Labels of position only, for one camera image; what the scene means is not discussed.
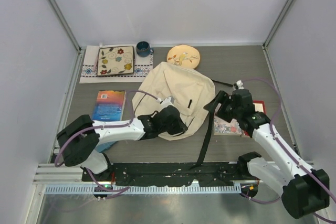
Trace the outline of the cream canvas backpack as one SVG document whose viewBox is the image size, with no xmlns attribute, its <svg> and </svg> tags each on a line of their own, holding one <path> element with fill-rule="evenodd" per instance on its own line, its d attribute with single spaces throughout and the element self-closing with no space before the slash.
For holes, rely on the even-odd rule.
<svg viewBox="0 0 336 224">
<path fill-rule="evenodd" d="M 196 166 L 203 164 L 213 134 L 215 111 L 206 111 L 203 107 L 215 98 L 214 82 L 194 69 L 162 62 L 149 72 L 139 87 L 140 92 L 132 99 L 134 113 L 139 116 L 159 108 L 154 104 L 152 97 L 165 99 L 172 96 L 174 98 L 173 104 L 187 126 L 187 131 L 181 135 L 168 133 L 159 135 L 160 138 L 168 141 L 194 135 L 208 118 L 208 128 Z"/>
</svg>

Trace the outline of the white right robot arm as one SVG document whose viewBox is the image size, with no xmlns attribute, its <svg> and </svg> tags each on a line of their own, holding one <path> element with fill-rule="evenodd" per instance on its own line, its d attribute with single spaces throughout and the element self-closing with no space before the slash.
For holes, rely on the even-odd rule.
<svg viewBox="0 0 336 224">
<path fill-rule="evenodd" d="M 276 164 L 272 166 L 256 155 L 237 166 L 239 177 L 254 176 L 262 180 L 280 196 L 284 208 L 295 219 L 329 207 L 328 174 L 323 169 L 314 169 L 289 147 L 270 118 L 256 111 L 249 90 L 237 89 L 232 94 L 220 91 L 204 109 L 226 122 L 236 120 Z"/>
</svg>

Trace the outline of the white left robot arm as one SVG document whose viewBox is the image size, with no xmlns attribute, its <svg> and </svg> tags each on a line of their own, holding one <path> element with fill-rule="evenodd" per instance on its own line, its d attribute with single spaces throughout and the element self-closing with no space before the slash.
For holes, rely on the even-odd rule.
<svg viewBox="0 0 336 224">
<path fill-rule="evenodd" d="M 172 105 L 127 121 L 93 121 L 89 115 L 82 115 L 57 134 L 60 151 L 55 166 L 79 165 L 105 182 L 111 177 L 112 169 L 104 153 L 96 150 L 97 146 L 126 140 L 148 140 L 162 133 L 175 136 L 186 130 L 178 109 Z"/>
</svg>

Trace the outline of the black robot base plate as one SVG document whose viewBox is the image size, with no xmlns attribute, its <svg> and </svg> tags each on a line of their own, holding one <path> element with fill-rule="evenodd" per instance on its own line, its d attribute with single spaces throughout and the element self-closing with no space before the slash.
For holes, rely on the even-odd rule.
<svg viewBox="0 0 336 224">
<path fill-rule="evenodd" d="M 117 186 L 182 187 L 197 180 L 201 187 L 231 186 L 234 181 L 257 180 L 241 163 L 114 163 L 101 174 L 94 174 L 98 182 L 112 182 Z"/>
</svg>

